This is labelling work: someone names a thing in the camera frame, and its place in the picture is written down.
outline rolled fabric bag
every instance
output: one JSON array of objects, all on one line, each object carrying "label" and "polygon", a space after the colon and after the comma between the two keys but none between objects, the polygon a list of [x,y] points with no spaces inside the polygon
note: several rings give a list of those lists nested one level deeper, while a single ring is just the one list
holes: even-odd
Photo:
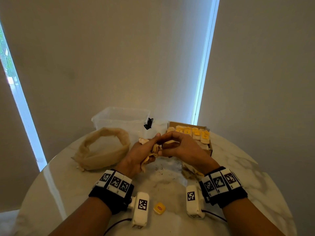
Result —
[{"label": "rolled fabric bag", "polygon": [[[97,152],[90,151],[89,146],[92,143],[100,137],[108,136],[116,136],[122,144],[121,148],[112,152],[108,152],[104,149]],[[128,132],[121,128],[103,127],[100,130],[90,133],[86,137],[72,159],[78,163],[78,168],[81,171],[101,169],[120,162],[128,153],[129,146],[130,140]]]}]

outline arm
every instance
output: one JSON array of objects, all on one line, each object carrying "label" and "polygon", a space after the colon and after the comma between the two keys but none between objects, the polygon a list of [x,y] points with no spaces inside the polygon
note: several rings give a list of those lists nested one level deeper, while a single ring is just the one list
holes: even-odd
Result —
[{"label": "arm", "polygon": [[[115,169],[129,178],[133,178],[140,173],[141,162],[148,156],[159,137],[160,134],[158,133],[144,145],[139,142],[135,143]],[[149,159],[149,162],[153,161],[155,161],[155,158]],[[49,236],[102,236],[111,216],[112,212],[103,201],[96,197],[89,197]]]},{"label": "arm", "polygon": [[[164,144],[159,155],[165,157],[175,156],[203,174],[220,167],[213,158],[198,146],[191,136],[171,131],[162,135],[158,144],[163,144],[169,140],[177,142]],[[236,200],[222,210],[233,235],[283,235],[248,198]]]}]

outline cardboard box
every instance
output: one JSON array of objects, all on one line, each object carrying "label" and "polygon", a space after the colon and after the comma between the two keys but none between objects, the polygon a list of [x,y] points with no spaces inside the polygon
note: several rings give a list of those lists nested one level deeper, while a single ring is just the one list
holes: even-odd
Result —
[{"label": "cardboard box", "polygon": [[[184,126],[184,127],[197,127],[199,129],[205,129],[208,131],[207,127],[202,127],[202,126],[196,126],[196,125],[191,125],[191,124],[186,124],[186,123],[180,123],[180,122],[168,122],[167,124],[167,128],[169,127],[174,127],[176,128],[176,126]],[[212,145],[211,145],[211,140],[210,140],[210,144],[208,144],[209,150],[204,150],[209,156],[212,155],[213,149],[212,149]]]}]

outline black clip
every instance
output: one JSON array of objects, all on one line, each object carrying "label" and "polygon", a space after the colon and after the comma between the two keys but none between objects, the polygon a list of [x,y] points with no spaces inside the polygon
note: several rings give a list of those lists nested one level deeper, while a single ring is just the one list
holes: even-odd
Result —
[{"label": "black clip", "polygon": [[148,123],[144,125],[144,127],[149,130],[152,126],[153,118],[148,118]]}]

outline person's left hand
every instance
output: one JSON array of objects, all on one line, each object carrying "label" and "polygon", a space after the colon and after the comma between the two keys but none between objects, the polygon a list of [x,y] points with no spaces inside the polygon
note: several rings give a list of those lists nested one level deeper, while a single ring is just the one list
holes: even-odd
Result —
[{"label": "person's left hand", "polygon": [[[124,174],[129,178],[133,178],[139,174],[141,170],[141,162],[149,155],[154,144],[159,140],[160,133],[156,134],[154,138],[145,144],[136,142],[131,148],[130,152],[118,163],[115,170]],[[155,157],[150,157],[149,163],[154,162]]]}]

